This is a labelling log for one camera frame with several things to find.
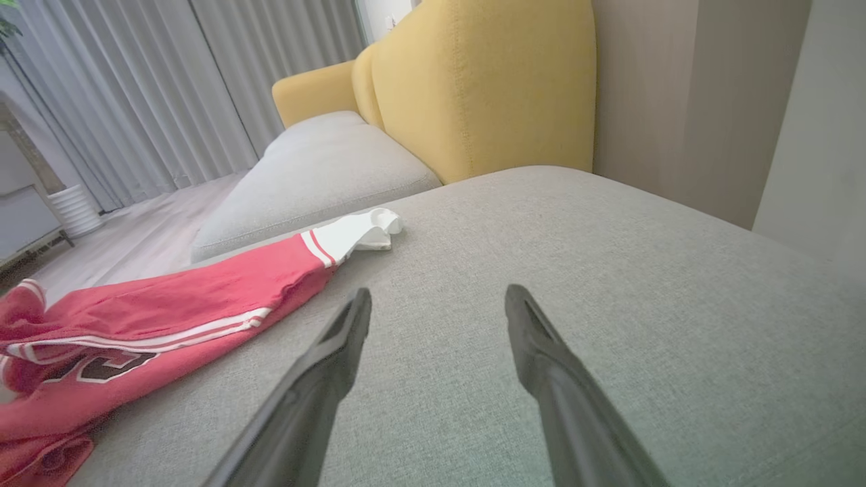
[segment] white planter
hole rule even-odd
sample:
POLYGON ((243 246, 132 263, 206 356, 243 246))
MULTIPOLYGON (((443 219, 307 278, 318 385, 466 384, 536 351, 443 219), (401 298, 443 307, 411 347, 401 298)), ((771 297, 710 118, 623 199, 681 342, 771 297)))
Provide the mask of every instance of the white planter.
POLYGON ((60 213, 63 228, 71 238, 86 235, 102 226, 102 218, 87 201, 81 185, 49 194, 48 199, 60 213))

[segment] gray sofa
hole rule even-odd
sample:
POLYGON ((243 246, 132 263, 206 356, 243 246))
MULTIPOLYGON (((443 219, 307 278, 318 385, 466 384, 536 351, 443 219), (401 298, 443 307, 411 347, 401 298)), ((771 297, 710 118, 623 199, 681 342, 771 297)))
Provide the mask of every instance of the gray sofa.
POLYGON ((385 207, 404 220, 392 250, 356 252, 263 335, 121 407, 71 484, 200 484, 366 286, 370 334, 320 485, 550 485, 508 345, 511 282, 532 291, 671 484, 866 484, 860 285, 565 168, 497 172, 385 207))
POLYGON ((192 262, 441 186, 420 159, 355 112, 300 121, 214 210, 192 262))

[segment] clothing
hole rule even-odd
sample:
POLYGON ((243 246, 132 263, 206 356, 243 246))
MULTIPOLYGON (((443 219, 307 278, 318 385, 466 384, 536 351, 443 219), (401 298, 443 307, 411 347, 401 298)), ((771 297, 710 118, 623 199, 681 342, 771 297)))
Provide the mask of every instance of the clothing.
POLYGON ((214 265, 81 289, 45 309, 25 280, 0 301, 0 485, 63 485, 101 418, 261 333, 321 291, 359 249, 390 248, 374 210, 214 265))

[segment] gray curtain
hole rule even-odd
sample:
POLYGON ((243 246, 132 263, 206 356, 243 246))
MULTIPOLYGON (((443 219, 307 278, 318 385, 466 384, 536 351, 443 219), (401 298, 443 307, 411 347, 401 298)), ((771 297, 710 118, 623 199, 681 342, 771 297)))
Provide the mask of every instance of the gray curtain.
POLYGON ((273 82, 362 45, 351 0, 21 4, 13 69, 105 210, 249 169, 273 82))
POLYGON ((271 87, 354 59, 364 48, 353 0, 191 0, 258 157, 282 132, 271 87))

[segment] wall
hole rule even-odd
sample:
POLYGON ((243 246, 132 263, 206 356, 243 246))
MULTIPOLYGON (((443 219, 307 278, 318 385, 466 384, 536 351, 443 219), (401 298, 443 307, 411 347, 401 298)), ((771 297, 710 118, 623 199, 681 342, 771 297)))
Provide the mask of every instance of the wall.
POLYGON ((866 282, 866 3, 815 0, 754 231, 866 282))
POLYGON ((595 172, 751 228, 811 0, 595 0, 595 172))
POLYGON ((412 11, 412 0, 358 0, 361 20, 366 24, 365 31, 372 35, 370 42, 376 42, 389 32, 385 21, 387 16, 393 16, 395 22, 412 11))
POLYGON ((682 145, 699 0, 594 0, 594 172, 663 196, 682 145))
POLYGON ((5 60, 0 61, 0 96, 3 97, 6 106, 15 114, 15 118, 21 124, 24 132, 33 140, 36 148, 54 169, 60 181, 66 187, 83 185, 84 183, 72 166, 72 162, 63 152, 36 107, 30 102, 30 98, 5 60))

